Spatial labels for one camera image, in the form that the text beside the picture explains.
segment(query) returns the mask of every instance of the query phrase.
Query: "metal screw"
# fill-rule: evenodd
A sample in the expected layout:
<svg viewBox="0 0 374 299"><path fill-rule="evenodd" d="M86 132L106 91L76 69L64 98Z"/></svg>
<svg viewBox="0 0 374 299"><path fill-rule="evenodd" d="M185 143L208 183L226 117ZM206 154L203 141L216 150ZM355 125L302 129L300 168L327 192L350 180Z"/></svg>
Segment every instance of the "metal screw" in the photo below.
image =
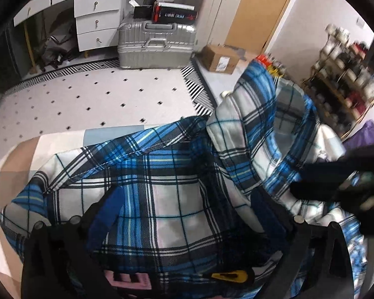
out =
<svg viewBox="0 0 374 299"><path fill-rule="evenodd" d="M45 224L42 222L42 221L38 221L35 223L35 225L33 226L33 229L40 229L44 226Z"/></svg>
<svg viewBox="0 0 374 299"><path fill-rule="evenodd" d="M300 215L296 215L293 220L297 223L297 224L303 224L305 222L305 219L300 216Z"/></svg>
<svg viewBox="0 0 374 299"><path fill-rule="evenodd" d="M72 225L77 225L78 223L80 223L82 220L82 218L80 216L73 216L71 219L69 219L69 222L72 224Z"/></svg>

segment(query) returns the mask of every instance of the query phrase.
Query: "pink label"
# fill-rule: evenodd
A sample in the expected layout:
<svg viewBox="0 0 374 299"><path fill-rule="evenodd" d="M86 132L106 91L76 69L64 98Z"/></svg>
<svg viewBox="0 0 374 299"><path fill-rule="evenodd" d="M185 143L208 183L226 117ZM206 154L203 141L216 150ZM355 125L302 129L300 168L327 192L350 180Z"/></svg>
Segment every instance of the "pink label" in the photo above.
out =
<svg viewBox="0 0 374 299"><path fill-rule="evenodd" d="M134 290L151 290L151 282L148 274L136 273L138 282L132 282L129 274L120 274L122 281L114 280L114 272L104 270L105 277L107 278L110 285L117 288L123 289L134 289Z"/></svg>

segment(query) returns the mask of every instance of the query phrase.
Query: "cardboard box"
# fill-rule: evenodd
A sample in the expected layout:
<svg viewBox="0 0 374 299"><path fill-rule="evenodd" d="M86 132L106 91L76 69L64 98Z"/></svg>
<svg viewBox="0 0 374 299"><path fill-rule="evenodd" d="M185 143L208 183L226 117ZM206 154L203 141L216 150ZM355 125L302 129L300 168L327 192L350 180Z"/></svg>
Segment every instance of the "cardboard box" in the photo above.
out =
<svg viewBox="0 0 374 299"><path fill-rule="evenodd" d="M208 71L226 74L232 74L240 60L231 48L216 45L206 45L199 58Z"/></svg>

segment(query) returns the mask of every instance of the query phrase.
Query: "shoe rack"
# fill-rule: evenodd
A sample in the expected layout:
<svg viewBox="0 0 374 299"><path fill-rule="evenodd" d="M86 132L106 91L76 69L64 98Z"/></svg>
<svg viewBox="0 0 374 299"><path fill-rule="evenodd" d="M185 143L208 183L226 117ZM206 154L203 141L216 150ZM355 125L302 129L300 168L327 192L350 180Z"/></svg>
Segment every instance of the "shoe rack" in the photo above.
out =
<svg viewBox="0 0 374 299"><path fill-rule="evenodd" d="M329 25L328 40L311 77L302 82L320 119L344 140L374 105L374 72L366 65L366 49L349 43L349 33Z"/></svg>

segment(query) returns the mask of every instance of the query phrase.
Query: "blue plaid shirt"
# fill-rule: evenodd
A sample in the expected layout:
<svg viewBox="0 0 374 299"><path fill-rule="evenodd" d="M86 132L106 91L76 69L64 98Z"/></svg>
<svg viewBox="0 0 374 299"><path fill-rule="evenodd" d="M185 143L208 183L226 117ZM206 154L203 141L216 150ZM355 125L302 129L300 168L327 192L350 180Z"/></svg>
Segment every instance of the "blue plaid shirt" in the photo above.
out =
<svg viewBox="0 0 374 299"><path fill-rule="evenodd" d="M308 223L342 225L358 292L365 252L357 221L339 207L324 216L324 203L299 201L289 192L304 163L343 152L303 91L272 79L253 61L210 118L184 118L56 154L2 210L0 224L22 259L37 221L57 225L82 216L117 184L124 203L93 254L103 270L147 273L153 288L170 298L252 298L285 245L261 189ZM263 266L244 289L206 277Z"/></svg>

